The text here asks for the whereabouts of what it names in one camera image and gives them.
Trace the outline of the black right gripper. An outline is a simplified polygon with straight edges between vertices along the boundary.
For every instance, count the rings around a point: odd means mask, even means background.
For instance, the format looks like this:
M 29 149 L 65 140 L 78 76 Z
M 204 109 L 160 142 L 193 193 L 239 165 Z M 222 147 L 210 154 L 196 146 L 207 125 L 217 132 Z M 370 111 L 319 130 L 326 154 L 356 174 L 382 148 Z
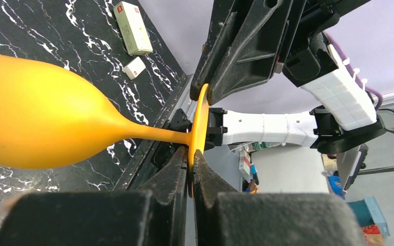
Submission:
M 207 40 L 193 75 L 190 98 L 204 84 L 214 105 L 267 82 L 274 69 L 292 6 L 295 28 L 280 53 L 283 74 L 301 87 L 338 68 L 323 32 L 368 1 L 214 1 Z

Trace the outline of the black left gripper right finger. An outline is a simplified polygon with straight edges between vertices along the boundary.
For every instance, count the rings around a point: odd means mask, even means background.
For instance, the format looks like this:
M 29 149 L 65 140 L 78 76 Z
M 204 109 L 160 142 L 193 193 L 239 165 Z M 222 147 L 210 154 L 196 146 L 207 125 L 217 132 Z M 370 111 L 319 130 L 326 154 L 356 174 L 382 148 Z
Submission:
M 240 192 L 193 160 L 197 245 L 364 245 L 350 207 L 323 193 Z

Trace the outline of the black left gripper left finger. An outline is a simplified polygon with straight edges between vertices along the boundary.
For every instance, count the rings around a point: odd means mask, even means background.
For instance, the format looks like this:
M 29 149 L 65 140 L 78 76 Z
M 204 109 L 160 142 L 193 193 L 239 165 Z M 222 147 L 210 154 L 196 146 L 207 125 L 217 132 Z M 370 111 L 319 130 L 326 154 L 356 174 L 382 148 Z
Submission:
M 187 150 L 138 189 L 29 193 L 0 228 L 0 245 L 182 245 Z

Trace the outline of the orange wine glass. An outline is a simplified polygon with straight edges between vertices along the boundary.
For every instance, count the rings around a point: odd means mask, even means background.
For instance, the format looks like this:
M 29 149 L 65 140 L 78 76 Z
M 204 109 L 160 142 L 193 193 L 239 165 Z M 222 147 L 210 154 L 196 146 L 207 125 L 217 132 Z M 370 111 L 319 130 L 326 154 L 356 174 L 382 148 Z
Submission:
M 129 138 L 185 144 L 191 167 L 205 147 L 207 89 L 191 132 L 182 133 L 128 120 L 97 87 L 62 67 L 0 55 L 0 167 L 64 167 Z

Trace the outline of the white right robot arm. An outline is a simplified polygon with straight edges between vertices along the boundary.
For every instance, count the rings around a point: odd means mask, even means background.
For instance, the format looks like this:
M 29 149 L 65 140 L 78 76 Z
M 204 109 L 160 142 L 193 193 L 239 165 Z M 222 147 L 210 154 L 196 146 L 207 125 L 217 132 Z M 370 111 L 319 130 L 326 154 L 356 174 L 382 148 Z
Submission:
M 275 142 L 343 153 L 385 133 L 365 88 L 325 30 L 364 1 L 214 1 L 190 86 L 203 143 Z M 282 73 L 320 105 L 293 114 L 215 108 L 227 96 Z

